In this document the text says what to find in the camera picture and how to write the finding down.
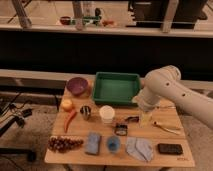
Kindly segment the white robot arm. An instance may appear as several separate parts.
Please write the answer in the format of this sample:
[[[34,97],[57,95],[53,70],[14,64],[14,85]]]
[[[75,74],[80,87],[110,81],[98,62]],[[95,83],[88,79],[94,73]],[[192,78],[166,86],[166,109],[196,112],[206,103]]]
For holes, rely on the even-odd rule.
[[[213,99],[180,83],[181,72],[172,65],[148,72],[144,87],[132,101],[144,112],[153,111],[161,98],[168,99],[213,130]]]

